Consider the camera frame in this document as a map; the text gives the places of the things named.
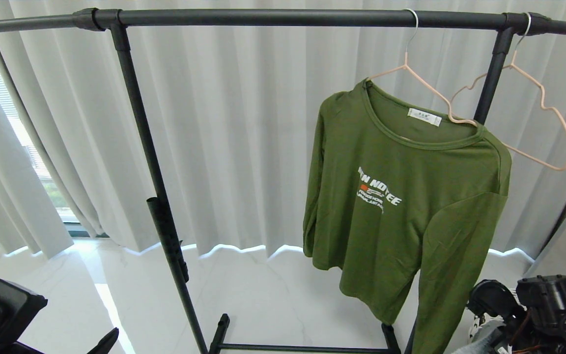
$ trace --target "marble tile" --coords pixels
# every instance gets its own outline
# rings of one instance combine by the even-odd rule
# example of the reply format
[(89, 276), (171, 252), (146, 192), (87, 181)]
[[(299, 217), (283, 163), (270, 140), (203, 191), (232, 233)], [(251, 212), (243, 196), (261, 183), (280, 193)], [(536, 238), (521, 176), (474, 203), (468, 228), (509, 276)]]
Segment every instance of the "marble tile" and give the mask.
[[(191, 297), (207, 342), (228, 313), (229, 343), (383, 348), (380, 323), (355, 298), (340, 293), (339, 269), (321, 271), (299, 251), (267, 258), (263, 249), (220, 247), (199, 258), (185, 247)], [(520, 254), (489, 253), (481, 278), (516, 284), (530, 265)], [(0, 278), (49, 300), (21, 341), (45, 354), (84, 354), (119, 327), (112, 354), (196, 354), (196, 343), (159, 246), (133, 253), (107, 239), (79, 239), (45, 260), (29, 251), (0, 251)], [(418, 281), (395, 324), (405, 347), (416, 315)], [(447, 352), (464, 345), (472, 314)]]

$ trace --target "window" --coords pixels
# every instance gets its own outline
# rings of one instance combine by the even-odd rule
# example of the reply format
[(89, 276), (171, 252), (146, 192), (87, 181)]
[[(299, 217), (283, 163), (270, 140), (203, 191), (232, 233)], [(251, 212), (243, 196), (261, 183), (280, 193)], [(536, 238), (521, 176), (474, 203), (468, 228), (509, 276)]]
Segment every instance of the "window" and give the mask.
[(45, 187), (47, 194), (49, 195), (54, 207), (58, 210), (58, 214), (60, 215), (63, 222), (78, 222), (76, 216), (72, 213), (71, 208), (67, 205), (65, 198), (62, 196), (58, 187), (54, 183), (49, 171), (45, 168), (45, 163), (41, 159), (40, 155), (38, 155), (38, 151), (34, 144), (29, 138), (29, 135), (21, 120), (19, 119), (19, 114), (14, 107), (14, 103), (10, 94), (6, 88), (6, 85), (3, 81), (3, 78), (0, 74), (0, 105), (3, 108), (10, 124), (14, 129), (14, 133), (16, 137), (19, 139), (19, 142), (24, 147), (25, 151), (28, 153), (28, 158), (30, 159), (32, 166), (34, 167), (34, 171), (38, 178), (40, 179), (41, 183)]

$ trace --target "clothing label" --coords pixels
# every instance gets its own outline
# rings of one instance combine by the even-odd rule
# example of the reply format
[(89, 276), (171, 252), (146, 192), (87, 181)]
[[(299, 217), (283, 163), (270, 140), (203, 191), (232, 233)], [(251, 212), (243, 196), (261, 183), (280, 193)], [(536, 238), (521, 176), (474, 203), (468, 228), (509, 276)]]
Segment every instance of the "clothing label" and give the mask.
[(364, 173), (361, 167), (357, 169), (357, 172), (360, 174), (360, 188), (357, 190), (357, 197), (360, 197), (368, 204), (378, 206), (381, 209), (381, 213), (384, 213), (384, 202), (390, 203), (393, 206), (399, 205), (402, 199), (390, 193), (385, 183), (378, 179), (371, 179), (369, 175)]
[(440, 127), (440, 122), (442, 121), (442, 118), (437, 115), (416, 110), (415, 108), (410, 108), (409, 112), (407, 112), (407, 115), (416, 119), (420, 119), (422, 121), (426, 121), (427, 123), (435, 125), (436, 127)]

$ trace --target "shirt sleeve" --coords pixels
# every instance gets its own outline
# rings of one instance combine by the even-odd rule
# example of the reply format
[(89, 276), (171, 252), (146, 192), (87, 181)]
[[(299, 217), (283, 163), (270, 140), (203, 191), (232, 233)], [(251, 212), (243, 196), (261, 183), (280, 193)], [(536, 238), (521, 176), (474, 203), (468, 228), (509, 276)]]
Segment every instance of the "shirt sleeve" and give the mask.
[(478, 280), (507, 197), (481, 193), (438, 211), (423, 235), (414, 354), (442, 354)]
[(324, 161), (324, 103), (320, 107), (316, 132), (314, 134), (314, 147), (311, 153), (310, 180), (307, 188), (307, 202), (305, 204), (305, 217), (303, 220), (303, 251), (307, 257), (313, 255), (314, 233), (316, 231), (316, 215), (318, 195)]

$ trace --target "curtain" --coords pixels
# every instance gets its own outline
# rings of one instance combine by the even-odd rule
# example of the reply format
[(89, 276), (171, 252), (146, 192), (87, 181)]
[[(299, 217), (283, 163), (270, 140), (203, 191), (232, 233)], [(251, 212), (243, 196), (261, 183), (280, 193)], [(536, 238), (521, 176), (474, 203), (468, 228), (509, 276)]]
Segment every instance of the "curtain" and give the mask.
[(0, 106), (0, 247), (48, 258), (73, 244)]
[[(84, 7), (272, 7), (543, 13), (566, 20), (566, 1), (0, 1), (0, 19)], [(217, 244), (301, 244), (317, 109), (339, 90), (402, 63), (412, 29), (133, 27), (128, 29), (143, 102), (180, 237), (200, 253)], [(420, 29), (410, 65), (445, 96), (485, 72), (496, 34)], [(111, 36), (81, 29), (0, 33), (2, 63), (77, 216), (134, 250), (155, 244), (145, 200), (151, 179)], [(517, 64), (547, 87), (566, 116), (566, 36), (521, 43)], [(378, 79), (415, 105), (444, 103), (404, 73)], [(456, 99), (471, 117), (481, 83)], [(504, 72), (486, 123), (502, 141), (564, 164), (566, 141), (538, 89)], [(566, 171), (514, 157), (510, 198), (493, 247), (536, 256), (566, 203)]]

